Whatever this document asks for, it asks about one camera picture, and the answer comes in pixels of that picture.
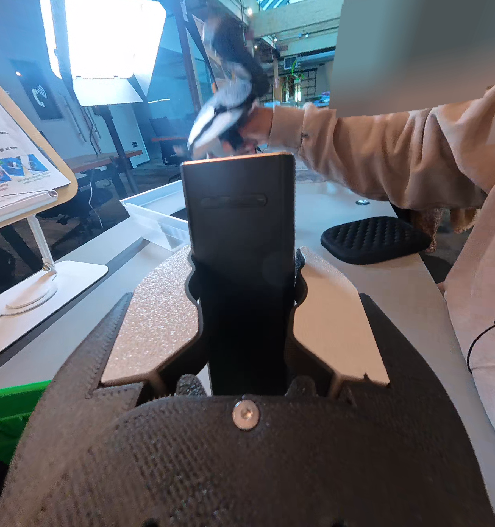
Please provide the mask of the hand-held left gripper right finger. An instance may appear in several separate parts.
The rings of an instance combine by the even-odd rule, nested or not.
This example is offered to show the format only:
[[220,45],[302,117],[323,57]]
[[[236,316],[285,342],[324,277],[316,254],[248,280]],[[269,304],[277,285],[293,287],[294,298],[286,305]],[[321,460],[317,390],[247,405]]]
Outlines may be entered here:
[[338,396],[346,382],[389,385],[356,287],[305,246],[297,250],[295,295],[285,353],[293,373],[310,376],[321,396]]

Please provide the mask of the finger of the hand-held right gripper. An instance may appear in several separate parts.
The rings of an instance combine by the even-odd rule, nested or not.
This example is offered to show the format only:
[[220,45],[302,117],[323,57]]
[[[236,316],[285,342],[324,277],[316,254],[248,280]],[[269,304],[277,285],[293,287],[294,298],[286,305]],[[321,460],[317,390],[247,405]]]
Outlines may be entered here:
[[242,138],[238,132],[239,127],[245,122],[249,111],[247,109],[231,109],[232,126],[219,136],[219,144],[207,155],[198,155],[198,160],[221,158],[227,156],[223,144],[227,143],[235,152],[242,145]]
[[232,110],[208,101],[199,112],[187,140],[190,155],[207,155],[219,144],[219,136],[232,126]]

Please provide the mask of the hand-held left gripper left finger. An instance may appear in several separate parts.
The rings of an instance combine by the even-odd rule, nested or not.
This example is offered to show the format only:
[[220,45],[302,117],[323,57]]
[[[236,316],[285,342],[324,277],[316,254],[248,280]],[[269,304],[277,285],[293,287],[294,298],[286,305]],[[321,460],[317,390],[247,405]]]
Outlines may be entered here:
[[191,246],[173,253],[136,287],[105,369],[103,387],[145,383],[174,393],[178,379],[198,374],[207,360],[198,349],[203,315]]

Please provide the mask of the black usb hub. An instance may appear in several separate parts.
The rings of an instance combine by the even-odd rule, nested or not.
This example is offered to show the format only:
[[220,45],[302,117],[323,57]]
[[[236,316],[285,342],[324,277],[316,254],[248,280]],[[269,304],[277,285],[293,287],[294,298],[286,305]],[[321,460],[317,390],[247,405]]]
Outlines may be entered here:
[[215,395],[283,395],[295,280],[295,158],[182,164],[191,256]]

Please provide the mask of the green plastic bin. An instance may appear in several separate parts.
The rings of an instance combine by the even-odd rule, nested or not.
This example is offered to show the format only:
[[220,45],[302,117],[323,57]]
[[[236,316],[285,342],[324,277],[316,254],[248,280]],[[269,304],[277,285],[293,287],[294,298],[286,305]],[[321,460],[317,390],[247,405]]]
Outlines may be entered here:
[[50,380],[0,389],[0,461],[9,465],[35,406]]

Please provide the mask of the person's right forearm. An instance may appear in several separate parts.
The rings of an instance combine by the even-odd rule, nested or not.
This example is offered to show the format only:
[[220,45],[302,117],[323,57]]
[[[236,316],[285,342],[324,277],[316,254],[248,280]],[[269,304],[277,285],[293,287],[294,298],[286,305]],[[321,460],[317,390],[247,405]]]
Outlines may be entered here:
[[399,208],[479,208],[495,185],[495,85],[481,98],[430,109],[337,117],[278,106],[269,145],[365,198]]

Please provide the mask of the person's right hand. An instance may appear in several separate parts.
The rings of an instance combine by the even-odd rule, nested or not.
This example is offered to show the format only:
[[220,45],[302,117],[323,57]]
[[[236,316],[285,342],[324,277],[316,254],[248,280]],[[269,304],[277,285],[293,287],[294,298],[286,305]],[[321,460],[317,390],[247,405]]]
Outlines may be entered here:
[[255,106],[238,129],[242,145],[237,148],[237,152],[241,155],[254,154],[259,146],[267,144],[272,122],[273,108]]

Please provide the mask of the black wrist rest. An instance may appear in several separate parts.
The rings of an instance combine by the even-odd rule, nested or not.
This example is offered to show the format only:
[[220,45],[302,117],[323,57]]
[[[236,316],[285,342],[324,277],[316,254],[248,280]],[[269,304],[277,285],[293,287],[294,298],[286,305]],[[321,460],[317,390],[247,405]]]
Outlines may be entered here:
[[431,237],[410,223],[378,216],[344,223],[325,230],[321,245],[337,260],[352,265],[372,265],[419,253]]

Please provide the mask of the wooden table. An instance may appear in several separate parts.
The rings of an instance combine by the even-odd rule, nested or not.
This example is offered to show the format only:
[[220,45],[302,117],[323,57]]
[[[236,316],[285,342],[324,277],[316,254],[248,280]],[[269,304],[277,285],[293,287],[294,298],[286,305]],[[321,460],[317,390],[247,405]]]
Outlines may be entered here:
[[85,173],[89,170],[100,169],[101,167],[108,167],[111,164],[118,166],[119,156],[117,153],[100,153],[98,155],[80,155],[66,159],[66,165],[74,174]]

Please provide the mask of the clear plastic bin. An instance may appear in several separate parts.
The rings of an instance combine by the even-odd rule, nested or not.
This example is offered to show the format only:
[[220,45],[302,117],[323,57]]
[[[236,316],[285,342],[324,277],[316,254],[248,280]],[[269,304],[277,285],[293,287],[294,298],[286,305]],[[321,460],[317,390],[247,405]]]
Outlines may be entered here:
[[143,238],[172,253],[190,244],[181,180],[121,200]]

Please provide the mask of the softbox studio light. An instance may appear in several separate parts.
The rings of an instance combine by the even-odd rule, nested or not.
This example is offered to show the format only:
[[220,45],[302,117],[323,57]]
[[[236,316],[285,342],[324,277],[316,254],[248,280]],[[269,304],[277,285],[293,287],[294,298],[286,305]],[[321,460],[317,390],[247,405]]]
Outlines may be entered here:
[[166,10],[159,1],[40,1],[53,73],[83,108],[106,124],[116,148],[116,165],[136,194],[111,106],[144,102],[148,93]]

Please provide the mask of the brown patterned cloth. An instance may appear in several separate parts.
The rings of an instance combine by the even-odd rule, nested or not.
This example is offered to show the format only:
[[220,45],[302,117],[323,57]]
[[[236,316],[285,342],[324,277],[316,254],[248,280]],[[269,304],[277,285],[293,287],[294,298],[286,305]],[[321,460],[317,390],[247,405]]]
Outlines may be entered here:
[[436,251],[436,234],[442,224],[443,215],[449,212],[449,226],[455,234],[461,234],[471,229],[479,215],[480,209],[477,208],[432,208],[426,210],[412,210],[410,220],[413,226],[427,234],[431,242],[429,247],[424,250],[431,254]]

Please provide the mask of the phone symbol sign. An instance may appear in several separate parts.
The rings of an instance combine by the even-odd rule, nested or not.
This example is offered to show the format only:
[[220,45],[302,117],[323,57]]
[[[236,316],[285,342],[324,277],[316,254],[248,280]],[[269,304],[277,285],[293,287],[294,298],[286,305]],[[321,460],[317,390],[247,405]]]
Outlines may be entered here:
[[10,60],[17,79],[41,121],[62,120],[64,117],[40,66],[35,62]]

